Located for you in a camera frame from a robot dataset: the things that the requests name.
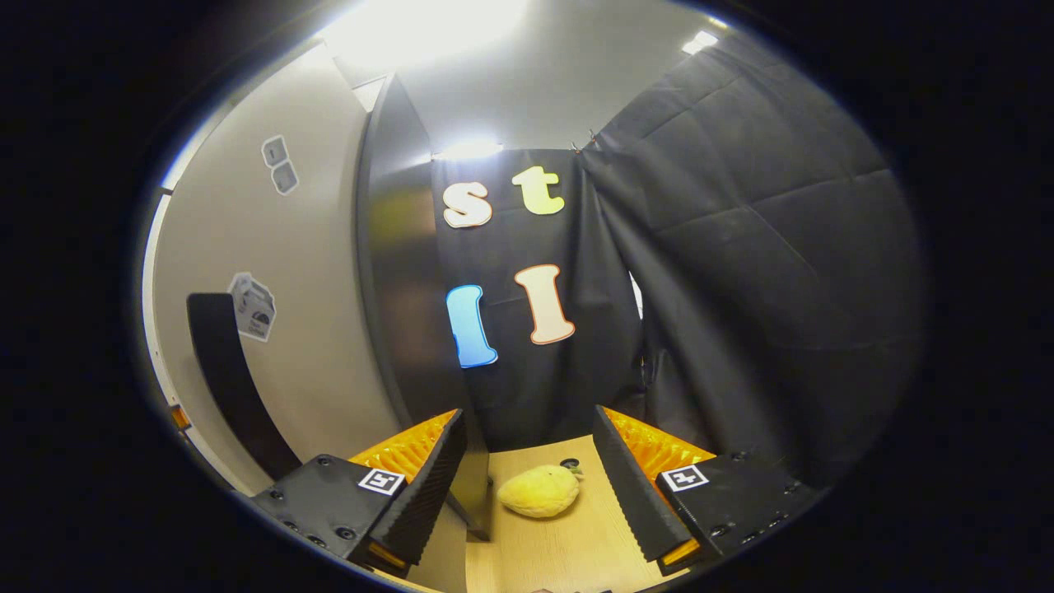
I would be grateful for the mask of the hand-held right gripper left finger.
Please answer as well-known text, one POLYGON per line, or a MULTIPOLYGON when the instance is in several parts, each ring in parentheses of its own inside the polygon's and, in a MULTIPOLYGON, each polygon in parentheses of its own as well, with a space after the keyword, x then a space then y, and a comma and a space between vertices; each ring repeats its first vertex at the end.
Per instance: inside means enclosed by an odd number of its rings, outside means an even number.
POLYGON ((343 562, 406 577, 421 562, 467 446, 464 412, 451 409, 350 459, 317 455, 251 503, 343 562))

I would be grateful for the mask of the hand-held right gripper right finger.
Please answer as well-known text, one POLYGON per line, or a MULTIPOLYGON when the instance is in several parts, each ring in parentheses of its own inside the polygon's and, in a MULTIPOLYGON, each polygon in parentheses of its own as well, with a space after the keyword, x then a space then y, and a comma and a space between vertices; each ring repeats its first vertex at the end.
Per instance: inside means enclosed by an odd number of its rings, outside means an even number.
POLYGON ((603 406, 592 441, 644 559, 667 577, 726 562, 824 495, 778 463, 716 455, 603 406))

